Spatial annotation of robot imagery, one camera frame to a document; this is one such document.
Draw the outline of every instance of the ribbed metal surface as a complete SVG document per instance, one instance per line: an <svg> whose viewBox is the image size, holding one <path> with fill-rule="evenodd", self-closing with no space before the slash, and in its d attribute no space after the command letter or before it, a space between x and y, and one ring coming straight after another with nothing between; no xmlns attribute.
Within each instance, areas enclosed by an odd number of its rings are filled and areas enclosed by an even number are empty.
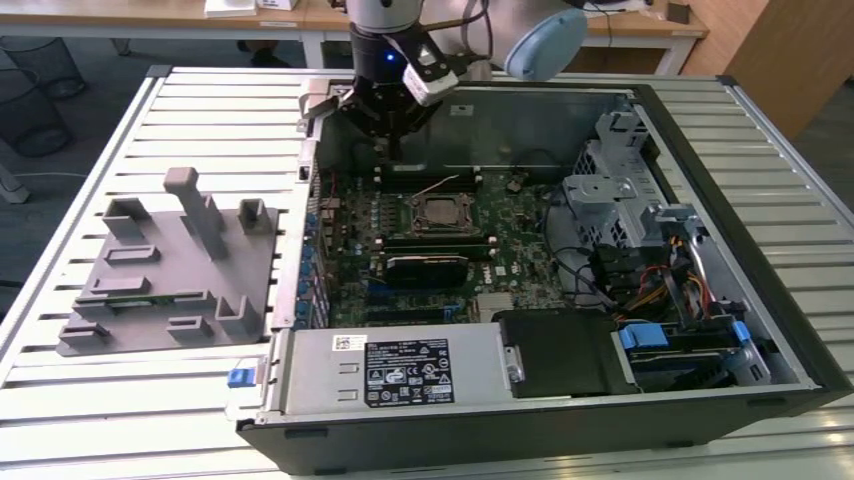
<svg viewBox="0 0 854 480"><path fill-rule="evenodd" d="M240 440L223 413L225 372L240 359L264 355L265 344L76 358L57 356L53 346L107 233L97 214L109 198L133 195L149 210L177 208L159 192L161 174L181 165L199 170L199 187L215 192L223 208L252 196L287 210L300 151L296 95L307 76L321 73L187 68L165 81L147 81L115 151L108 147L96 166L103 179L81 193L79 218L67 219L71 236L55 239L59 251L45 252L31 279L24 294L33 301L24 298L12 311L23 322L0 361L0 478L287 478ZM778 150L770 140L779 140L766 137L770 132L712 79L567 78L654 86L837 360L854 374L854 230L811 171ZM676 181L672 170L666 173ZM16 330L15 320L7 319L0 339ZM849 397L703 447L353 478L853 478L854 455L839 448L853 444Z"/></svg>

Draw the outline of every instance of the floor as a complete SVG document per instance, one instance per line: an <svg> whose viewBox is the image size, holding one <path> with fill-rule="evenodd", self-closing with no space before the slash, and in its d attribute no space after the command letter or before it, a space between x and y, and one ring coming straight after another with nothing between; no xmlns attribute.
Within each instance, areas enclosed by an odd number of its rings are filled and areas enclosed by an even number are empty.
<svg viewBox="0 0 854 480"><path fill-rule="evenodd" d="M67 39L67 44L89 86L84 94L57 104L76 141L59 153L39 159L20 158L0 144L0 163L15 174L89 171L149 65L248 65L248 54L239 52L231 41L133 40L133 54L128 57L116 56L104 39ZM276 54L295 67L304 66L297 44L283 42ZM335 68L347 67L345 58L332 56L329 61ZM11 62L0 55L0 68L9 66ZM850 207L854 207L853 131L854 86L846 86L796 139L795 147ZM31 191L29 202L9 206L0 201L0 281L27 279L83 181L68 176L21 180ZM15 295L15 289L0 287L0 318Z"/></svg>

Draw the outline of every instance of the cpu socket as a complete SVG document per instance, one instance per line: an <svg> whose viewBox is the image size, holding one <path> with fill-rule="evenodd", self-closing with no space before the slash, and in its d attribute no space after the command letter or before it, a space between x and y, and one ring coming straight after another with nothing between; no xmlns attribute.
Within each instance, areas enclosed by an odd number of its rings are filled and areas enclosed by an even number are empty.
<svg viewBox="0 0 854 480"><path fill-rule="evenodd" d="M412 233L419 235L471 235L479 229L471 218L472 198L458 195L420 195L411 201Z"/></svg>

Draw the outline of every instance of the sticker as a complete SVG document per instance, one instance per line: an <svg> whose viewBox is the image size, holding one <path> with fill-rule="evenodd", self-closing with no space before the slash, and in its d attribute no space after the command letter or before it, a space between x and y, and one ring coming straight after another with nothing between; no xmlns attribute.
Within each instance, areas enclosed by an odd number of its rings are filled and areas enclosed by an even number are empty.
<svg viewBox="0 0 854 480"><path fill-rule="evenodd" d="M296 28L295 22L260 22L261 27Z"/></svg>
<svg viewBox="0 0 854 480"><path fill-rule="evenodd" d="M368 407L454 403L447 339L375 342L363 347Z"/></svg>
<svg viewBox="0 0 854 480"><path fill-rule="evenodd" d="M355 352L364 350L367 335L335 335L332 337L333 352Z"/></svg>

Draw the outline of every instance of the motherboard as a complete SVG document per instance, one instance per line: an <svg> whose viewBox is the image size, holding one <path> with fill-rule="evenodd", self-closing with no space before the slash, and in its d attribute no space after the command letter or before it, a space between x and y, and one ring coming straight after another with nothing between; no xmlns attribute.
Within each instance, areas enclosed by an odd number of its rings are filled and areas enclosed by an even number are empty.
<svg viewBox="0 0 854 480"><path fill-rule="evenodd" d="M519 169L324 178L331 327L479 322L490 305L566 306L542 234L554 185Z"/></svg>

